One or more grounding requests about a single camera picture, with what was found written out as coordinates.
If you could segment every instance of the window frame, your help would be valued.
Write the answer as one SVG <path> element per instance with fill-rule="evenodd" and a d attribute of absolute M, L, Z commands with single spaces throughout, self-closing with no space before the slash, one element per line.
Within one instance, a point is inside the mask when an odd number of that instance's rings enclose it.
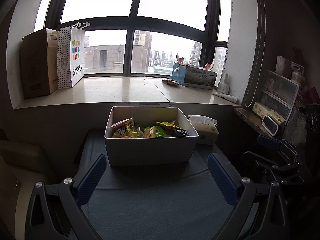
<path fill-rule="evenodd" d="M 86 31 L 96 30 L 127 30 L 125 49 L 124 49 L 124 69 L 122 73 L 90 73 L 85 77 L 97 76 L 149 76 L 149 77 L 168 77 L 167 75 L 131 73 L 131 58 L 134 44 L 134 31 L 150 31 L 174 35 L 196 42 L 202 43 L 202 50 L 199 65 L 213 61 L 216 47 L 227 47 L 226 41 L 218 41 L 220 4 L 221 0 L 207 0 L 206 19 L 204 31 L 168 20 L 138 16 L 140 0 L 132 0 L 130 14 L 128 17 L 107 16 L 94 17 L 86 19 L 77 19 L 74 21 L 61 23 L 63 9 L 66 0 L 50 0 L 44 27 L 54 30 L 60 30 L 62 27 L 74 25 L 77 22 L 89 22 L 91 25 L 86 27 Z"/>

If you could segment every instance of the table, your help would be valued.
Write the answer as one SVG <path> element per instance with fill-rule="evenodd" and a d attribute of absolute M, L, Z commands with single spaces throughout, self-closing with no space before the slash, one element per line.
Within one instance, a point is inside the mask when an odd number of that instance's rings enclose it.
<path fill-rule="evenodd" d="M 107 163 L 89 203 L 81 208 L 103 239 L 212 239 L 233 210 L 207 169 L 212 152 L 221 151 L 216 145 L 196 145 L 184 163 Z M 104 130 L 91 130 L 79 170 L 99 154 L 107 156 Z"/>
<path fill-rule="evenodd" d="M 261 118 L 259 118 L 251 110 L 246 108 L 235 108 L 235 113 L 248 125 L 250 125 L 258 134 L 274 139 L 274 137 L 262 126 Z"/>

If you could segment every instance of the overcast sky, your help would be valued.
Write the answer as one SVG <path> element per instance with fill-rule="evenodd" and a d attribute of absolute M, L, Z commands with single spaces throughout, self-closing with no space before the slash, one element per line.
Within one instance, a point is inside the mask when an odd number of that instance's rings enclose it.
<path fill-rule="evenodd" d="M 43 28 L 50 0 L 42 0 L 35 30 Z M 62 14 L 62 23 L 77 19 L 101 16 L 129 16 L 132 0 L 67 0 Z M 204 30 L 207 0 L 140 0 L 138 16 L 170 20 Z M 221 0 L 221 17 L 218 40 L 228 41 L 231 0 Z M 166 53 L 178 52 L 180 57 L 190 56 L 194 41 L 151 33 L 151 50 Z M 86 32 L 89 46 L 125 44 L 126 30 L 101 30 Z"/>

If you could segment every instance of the metal screw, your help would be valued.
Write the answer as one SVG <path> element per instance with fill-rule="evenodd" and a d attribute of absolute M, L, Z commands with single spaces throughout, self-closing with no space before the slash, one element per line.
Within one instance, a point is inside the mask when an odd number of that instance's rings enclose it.
<path fill-rule="evenodd" d="M 247 177 L 243 177 L 242 178 L 242 182 L 245 184 L 249 184 L 251 182 L 251 179 L 247 178 Z"/>
<path fill-rule="evenodd" d="M 279 184 L 279 182 L 277 182 L 277 181 L 273 181 L 273 182 L 272 182 L 272 185 L 273 185 L 274 187 L 279 187 L 280 184 Z"/>
<path fill-rule="evenodd" d="M 72 182 L 72 179 L 69 178 L 69 177 L 65 178 L 64 181 L 63 181 L 64 184 L 70 184 L 71 182 Z"/>
<path fill-rule="evenodd" d="M 42 186 L 42 182 L 41 181 L 36 183 L 36 187 L 41 187 L 41 186 Z"/>

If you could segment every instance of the shopping bag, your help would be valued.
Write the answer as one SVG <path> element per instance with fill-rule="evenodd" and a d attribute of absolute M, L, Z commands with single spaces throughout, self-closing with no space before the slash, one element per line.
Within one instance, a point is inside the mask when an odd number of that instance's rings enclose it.
<path fill-rule="evenodd" d="M 84 76 L 84 27 L 77 23 L 60 28 L 58 42 L 58 88 L 71 88 Z"/>

